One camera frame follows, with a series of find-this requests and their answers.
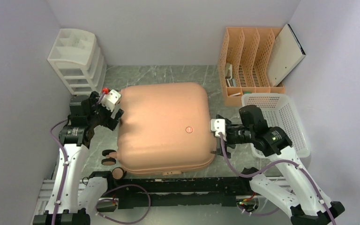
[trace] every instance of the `white wall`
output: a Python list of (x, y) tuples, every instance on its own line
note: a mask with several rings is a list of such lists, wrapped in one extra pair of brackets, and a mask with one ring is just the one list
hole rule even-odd
[(0, 0), (0, 225), (30, 224), (70, 94), (47, 55), (59, 31), (44, 0)]
[(290, 20), (307, 56), (286, 78), (313, 146), (309, 171), (360, 224), (360, 0), (302, 0)]
[(282, 27), (300, 0), (48, 0), (97, 35), (109, 65), (215, 65), (226, 26)]

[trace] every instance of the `green marble surface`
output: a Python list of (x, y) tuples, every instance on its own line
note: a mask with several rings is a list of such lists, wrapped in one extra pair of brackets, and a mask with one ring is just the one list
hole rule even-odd
[[(202, 85), (208, 94), (209, 112), (211, 118), (220, 114), (229, 118), (233, 123), (240, 123), (238, 114), (239, 107), (228, 107), (224, 105), (221, 95), (220, 81), (217, 66), (114, 66), (108, 67), (104, 86), (110, 89), (120, 90), (134, 85), (146, 85), (156, 83), (196, 82)], [(97, 127), (95, 136), (90, 145), (90, 156), (87, 159), (82, 176), (89, 176), (93, 171), (112, 170), (120, 166), (101, 165), (103, 156), (101, 151), (105, 149), (117, 149), (118, 130), (111, 131), (105, 127)], [(230, 162), (239, 171), (244, 167), (262, 168), (269, 163), (266, 159), (255, 158), (248, 145), (238, 145), (232, 150)], [(269, 169), (265, 175), (278, 176), (279, 171), (274, 167)], [(223, 157), (216, 156), (213, 162), (205, 169), (197, 172), (185, 172), (178, 175), (150, 175), (134, 176), (128, 174), (126, 178), (169, 178), (169, 177), (217, 177), (234, 176), (228, 168)]]

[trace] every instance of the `perforated basket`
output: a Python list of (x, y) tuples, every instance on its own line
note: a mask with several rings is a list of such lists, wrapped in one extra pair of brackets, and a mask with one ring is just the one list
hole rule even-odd
[[(300, 158), (310, 155), (310, 146), (305, 137), (304, 127), (293, 101), (285, 94), (252, 93), (242, 96), (242, 106), (256, 105), (261, 108), (268, 126), (280, 127), (289, 136)], [(255, 157), (264, 158), (259, 150), (252, 147)]]

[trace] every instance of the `pink suitcase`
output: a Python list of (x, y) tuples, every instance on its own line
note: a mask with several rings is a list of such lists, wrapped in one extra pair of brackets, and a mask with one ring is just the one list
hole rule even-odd
[(125, 113), (118, 150), (107, 158), (117, 158), (125, 171), (138, 175), (196, 171), (212, 162), (216, 139), (210, 132), (208, 97), (201, 85), (133, 86), (121, 94)]

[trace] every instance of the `gray wall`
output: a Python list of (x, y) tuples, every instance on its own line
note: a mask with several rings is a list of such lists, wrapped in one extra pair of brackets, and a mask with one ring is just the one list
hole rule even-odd
[(59, 31), (45, 0), (0, 0), (0, 225), (30, 224), (70, 94), (47, 55)]
[(48, 0), (97, 35), (109, 65), (217, 64), (226, 26), (282, 27), (300, 0)]
[(290, 20), (307, 56), (286, 78), (311, 139), (310, 173), (360, 224), (360, 0), (302, 0)]

